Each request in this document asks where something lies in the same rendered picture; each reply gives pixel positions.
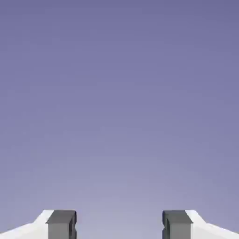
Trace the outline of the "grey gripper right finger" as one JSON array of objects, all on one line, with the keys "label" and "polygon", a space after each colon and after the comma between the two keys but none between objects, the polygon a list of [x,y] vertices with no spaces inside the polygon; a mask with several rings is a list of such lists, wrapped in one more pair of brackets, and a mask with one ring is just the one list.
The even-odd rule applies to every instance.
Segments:
[{"label": "grey gripper right finger", "polygon": [[164,210],[162,239],[239,239],[239,233],[207,223],[196,210]]}]

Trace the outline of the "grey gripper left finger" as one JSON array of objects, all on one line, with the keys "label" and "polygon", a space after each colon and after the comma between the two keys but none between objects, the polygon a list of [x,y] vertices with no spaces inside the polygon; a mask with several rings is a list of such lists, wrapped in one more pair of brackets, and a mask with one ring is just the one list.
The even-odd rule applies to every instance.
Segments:
[{"label": "grey gripper left finger", "polygon": [[43,210],[32,223],[0,233],[0,239],[77,239],[75,210]]}]

